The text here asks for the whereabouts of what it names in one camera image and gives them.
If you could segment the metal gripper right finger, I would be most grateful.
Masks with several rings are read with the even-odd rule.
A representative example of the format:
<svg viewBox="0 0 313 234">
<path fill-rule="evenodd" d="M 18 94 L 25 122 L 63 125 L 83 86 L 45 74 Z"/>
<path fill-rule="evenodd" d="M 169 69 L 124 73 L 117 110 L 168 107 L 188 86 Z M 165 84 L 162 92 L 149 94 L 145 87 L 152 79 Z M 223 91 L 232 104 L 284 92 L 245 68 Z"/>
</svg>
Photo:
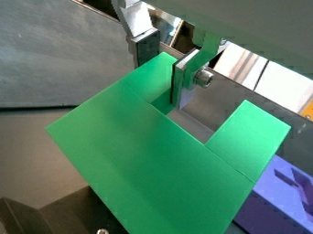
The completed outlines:
<svg viewBox="0 0 313 234">
<path fill-rule="evenodd" d="M 196 29 L 193 44 L 200 49 L 189 52 L 173 66 L 170 102 L 178 109 L 193 100 L 196 87 L 209 86 L 213 75 L 207 71 L 205 65 L 219 53 L 221 36 L 208 30 Z"/>
</svg>

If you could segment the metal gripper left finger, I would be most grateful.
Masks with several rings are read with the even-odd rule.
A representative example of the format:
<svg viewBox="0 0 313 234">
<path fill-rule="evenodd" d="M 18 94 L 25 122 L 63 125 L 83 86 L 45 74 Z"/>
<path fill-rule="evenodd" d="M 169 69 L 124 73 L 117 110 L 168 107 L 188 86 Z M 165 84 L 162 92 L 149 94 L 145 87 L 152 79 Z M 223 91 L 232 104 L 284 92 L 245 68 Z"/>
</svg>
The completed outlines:
<svg viewBox="0 0 313 234">
<path fill-rule="evenodd" d="M 138 68 L 160 54 L 161 31 L 152 24 L 149 7 L 142 0 L 112 0 L 112 4 Z"/>
</svg>

